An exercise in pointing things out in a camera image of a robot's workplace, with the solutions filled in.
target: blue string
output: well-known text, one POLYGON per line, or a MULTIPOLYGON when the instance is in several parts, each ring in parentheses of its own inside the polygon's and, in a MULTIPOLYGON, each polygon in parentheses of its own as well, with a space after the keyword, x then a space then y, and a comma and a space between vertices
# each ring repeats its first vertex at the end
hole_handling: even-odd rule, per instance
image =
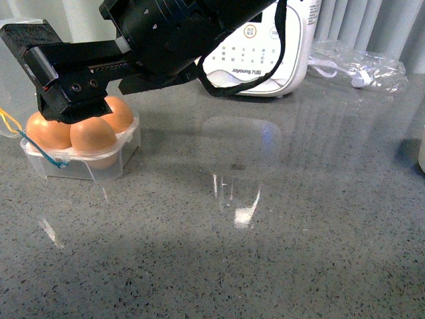
POLYGON ((24 137, 24 139, 26 139, 28 142, 30 142, 32 145, 34 145, 34 147, 41 153, 41 155, 43 155, 46 160, 48 160, 51 164, 55 165, 57 168, 64 168, 66 166, 68 166, 68 163, 63 162, 63 161, 55 161, 54 159, 52 159, 45 151, 43 151, 40 146, 38 146, 32 139, 30 139, 24 132, 22 132, 21 130, 17 130, 20 135, 22 135, 22 137, 24 137))

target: yellow string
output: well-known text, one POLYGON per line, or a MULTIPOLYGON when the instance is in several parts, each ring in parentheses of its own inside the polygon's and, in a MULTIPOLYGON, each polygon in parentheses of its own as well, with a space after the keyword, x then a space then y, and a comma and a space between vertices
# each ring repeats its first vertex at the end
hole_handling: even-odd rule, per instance
POLYGON ((20 125, 20 123, 18 122, 18 121, 16 121, 16 119, 14 119, 13 117, 12 117, 12 115, 10 115, 9 113, 7 113, 6 111, 4 111, 4 109, 2 109, 2 108, 0 108, 0 116, 1 116, 1 118, 3 119, 3 122, 6 124, 6 127, 7 127, 7 129, 9 130, 9 131, 11 131, 12 133, 15 133, 15 134, 19 134, 19 132, 18 131, 16 131, 16 130, 14 130, 14 129, 12 129, 12 127, 11 127, 11 125, 10 125, 10 123, 8 122, 8 120, 7 119, 9 119, 10 121, 12 121, 17 127, 18 127, 18 130, 20 130, 20 131, 22 131, 22 126, 20 125))

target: white appliance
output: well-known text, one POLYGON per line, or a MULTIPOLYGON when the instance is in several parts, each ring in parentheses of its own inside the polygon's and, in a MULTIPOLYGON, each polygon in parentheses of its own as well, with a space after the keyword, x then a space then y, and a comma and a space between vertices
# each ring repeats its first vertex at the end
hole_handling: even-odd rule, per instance
MULTIPOLYGON (((269 80, 239 94, 283 96, 299 86, 307 72, 320 5, 321 0, 288 0, 286 51, 281 66, 269 80)), ((277 1, 226 38, 205 59, 205 73, 215 87, 250 82, 273 68, 280 53, 274 24, 276 7, 277 1)))

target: robotic arm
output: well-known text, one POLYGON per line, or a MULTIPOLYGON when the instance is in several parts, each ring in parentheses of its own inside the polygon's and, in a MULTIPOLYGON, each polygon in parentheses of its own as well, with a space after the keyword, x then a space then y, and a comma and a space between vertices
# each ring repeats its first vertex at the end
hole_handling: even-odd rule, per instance
MULTIPOLYGON (((212 94, 203 59, 272 0, 104 0, 100 13, 117 29, 117 39, 63 43, 42 24, 8 24, 0 36, 37 89, 47 120, 73 124, 110 111, 104 102, 111 80, 122 79, 123 94, 183 84, 200 78, 212 94), (198 66, 194 63, 201 57, 198 66)), ((286 0, 280 0, 276 28, 281 59, 266 76, 217 96, 231 95, 267 80, 284 53, 286 0)))

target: white cable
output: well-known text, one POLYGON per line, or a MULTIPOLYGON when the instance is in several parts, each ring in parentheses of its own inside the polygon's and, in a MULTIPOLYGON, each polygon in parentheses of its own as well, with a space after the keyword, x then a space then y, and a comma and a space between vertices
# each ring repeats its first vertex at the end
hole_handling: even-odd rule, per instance
POLYGON ((316 70, 322 77, 324 78, 333 78, 337 75, 338 71, 348 75, 351 77, 351 84, 355 88, 362 88, 364 86, 368 86, 372 82, 372 78, 365 70, 361 70, 359 72, 353 72, 345 70, 344 68, 340 68, 338 64, 330 60, 321 60, 320 58, 313 58, 312 56, 308 59, 308 65, 311 66, 314 70, 316 70), (321 69, 321 66, 327 68, 333 68, 333 73, 326 72, 321 69))

